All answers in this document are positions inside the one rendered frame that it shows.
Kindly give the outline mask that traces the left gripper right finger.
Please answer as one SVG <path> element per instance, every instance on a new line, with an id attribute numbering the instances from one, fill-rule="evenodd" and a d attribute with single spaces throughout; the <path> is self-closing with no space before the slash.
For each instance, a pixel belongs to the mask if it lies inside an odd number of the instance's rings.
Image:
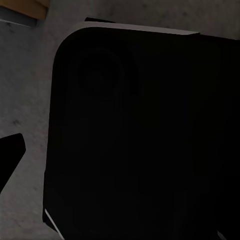
<path id="1" fill-rule="evenodd" d="M 228 133 L 224 151 L 240 173 L 240 135 Z"/>

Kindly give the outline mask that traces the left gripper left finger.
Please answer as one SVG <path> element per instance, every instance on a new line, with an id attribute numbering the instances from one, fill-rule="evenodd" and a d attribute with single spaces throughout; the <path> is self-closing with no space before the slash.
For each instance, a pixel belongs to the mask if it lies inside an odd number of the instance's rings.
<path id="1" fill-rule="evenodd" d="M 0 138 L 0 193 L 25 152 L 26 145 L 21 133 Z"/>

